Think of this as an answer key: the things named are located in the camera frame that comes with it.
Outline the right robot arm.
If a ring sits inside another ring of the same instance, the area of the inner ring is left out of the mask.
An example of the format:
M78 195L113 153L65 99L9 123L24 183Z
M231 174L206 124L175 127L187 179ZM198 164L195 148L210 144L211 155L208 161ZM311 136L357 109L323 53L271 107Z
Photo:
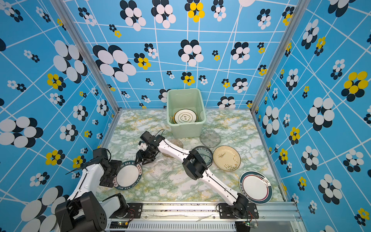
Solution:
M152 135L148 131L145 131L140 139L135 164L146 165L152 163L158 153L166 153L182 163L188 177L202 181L218 193L230 206L236 217L248 217L249 200L217 178L196 149L185 150L171 143L161 134Z

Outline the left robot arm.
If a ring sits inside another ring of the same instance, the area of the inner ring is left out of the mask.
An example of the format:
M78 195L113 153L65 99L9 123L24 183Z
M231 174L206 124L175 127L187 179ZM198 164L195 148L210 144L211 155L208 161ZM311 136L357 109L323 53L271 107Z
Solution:
M98 186L114 186L113 180L121 164L121 161L111 159L106 148L93 151L93 159L81 166L82 176L75 190L56 207L60 232L104 232L111 216L127 215L129 206L122 194L114 194L102 203L95 196Z

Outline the white plate teal emblem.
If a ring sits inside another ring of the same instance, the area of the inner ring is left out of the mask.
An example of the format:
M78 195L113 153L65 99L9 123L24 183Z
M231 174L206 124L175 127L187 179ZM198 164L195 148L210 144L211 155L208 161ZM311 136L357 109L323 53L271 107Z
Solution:
M182 109L174 115L176 124L194 123L197 121L197 114L190 109Z

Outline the white plate dark lettered rim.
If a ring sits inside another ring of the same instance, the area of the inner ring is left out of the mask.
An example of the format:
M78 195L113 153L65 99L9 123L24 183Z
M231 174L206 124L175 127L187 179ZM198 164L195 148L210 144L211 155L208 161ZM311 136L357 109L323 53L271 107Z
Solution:
M138 184L142 178L142 167L135 164L135 161L128 160L123 162L113 180L114 188L118 190L128 190Z

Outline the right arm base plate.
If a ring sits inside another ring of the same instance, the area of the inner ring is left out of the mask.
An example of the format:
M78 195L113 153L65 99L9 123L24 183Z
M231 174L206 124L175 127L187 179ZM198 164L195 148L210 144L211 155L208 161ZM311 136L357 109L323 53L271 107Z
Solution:
M227 203L219 203L216 210L221 219L259 219L257 206L254 203L248 203L246 207L242 208L229 206Z

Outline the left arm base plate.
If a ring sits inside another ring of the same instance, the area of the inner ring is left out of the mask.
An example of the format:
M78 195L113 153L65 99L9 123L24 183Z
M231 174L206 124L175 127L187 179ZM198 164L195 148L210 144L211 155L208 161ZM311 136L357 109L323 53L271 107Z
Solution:
M128 206L124 210L119 210L110 216L110 218L140 218L143 211L143 203L128 203Z

